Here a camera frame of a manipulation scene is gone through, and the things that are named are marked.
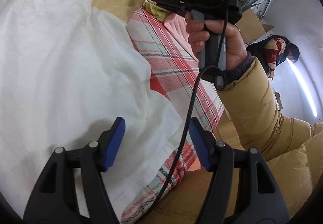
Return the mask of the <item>person's right hand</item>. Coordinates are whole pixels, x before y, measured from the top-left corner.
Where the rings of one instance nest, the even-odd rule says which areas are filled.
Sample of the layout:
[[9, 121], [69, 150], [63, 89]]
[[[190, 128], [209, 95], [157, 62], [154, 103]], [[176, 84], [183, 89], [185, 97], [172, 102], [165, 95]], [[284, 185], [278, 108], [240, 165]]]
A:
[[[206, 20], [203, 23], [199, 20], [192, 19], [190, 13], [186, 14], [185, 19], [187, 23], [186, 31], [189, 34], [188, 43], [191, 45], [192, 52], [198, 58], [198, 54], [204, 48], [205, 42], [210, 37], [210, 33], [222, 33], [224, 21]], [[227, 24], [224, 35], [227, 47], [226, 69], [233, 70], [247, 58], [245, 43], [238, 28], [230, 23]]]

